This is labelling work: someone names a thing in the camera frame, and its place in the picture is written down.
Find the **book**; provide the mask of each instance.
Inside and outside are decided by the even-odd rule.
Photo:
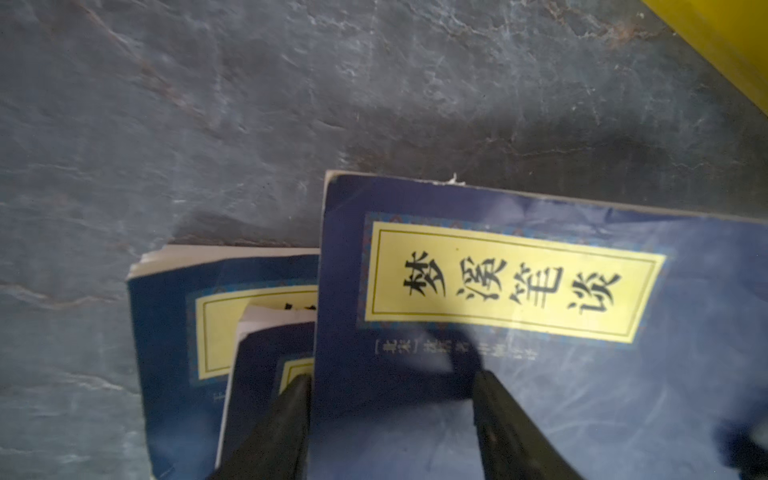
[[[170,245],[127,279],[152,474],[213,470],[235,331],[250,304],[316,303],[317,250]]]
[[[226,462],[288,384],[314,369],[314,305],[295,310],[248,306],[237,324],[216,467]]]
[[[768,227],[326,177],[308,478],[482,478],[491,370],[584,478],[735,478],[768,392]]]

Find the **yellow object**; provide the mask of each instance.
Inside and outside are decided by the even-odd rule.
[[[662,20],[768,114],[763,0],[645,0]]]
[[[216,293],[195,301],[198,379],[228,375],[235,351],[237,322],[246,306],[282,310],[286,303],[302,309],[317,305],[317,286],[279,286]]]
[[[288,360],[283,365],[283,377],[280,379],[280,393],[286,389],[289,383],[303,373],[312,375],[315,372],[315,359],[312,356],[305,359]]]
[[[374,222],[366,322],[449,322],[632,343],[665,256]]]

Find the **stack of books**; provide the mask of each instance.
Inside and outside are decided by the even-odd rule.
[[[470,351],[584,478],[735,478],[768,412],[766,224],[348,172],[322,222],[320,250],[132,266],[157,480],[206,478],[308,372],[309,480],[482,478]]]

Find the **gray marble countertop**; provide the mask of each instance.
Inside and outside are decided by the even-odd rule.
[[[634,0],[0,12],[3,478],[146,480],[129,265],[315,246],[326,169],[768,214],[768,118]]]

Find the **yellow title label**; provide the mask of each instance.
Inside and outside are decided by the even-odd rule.
[[[364,320],[470,323],[632,343],[664,259],[374,222]]]
[[[237,322],[248,305],[283,310],[317,305],[317,285],[279,286],[216,293],[195,300],[198,379],[230,372]]]
[[[283,377],[280,379],[280,393],[286,389],[289,383],[303,373],[312,375],[315,372],[315,359],[312,356],[305,359],[288,360],[283,365]]]

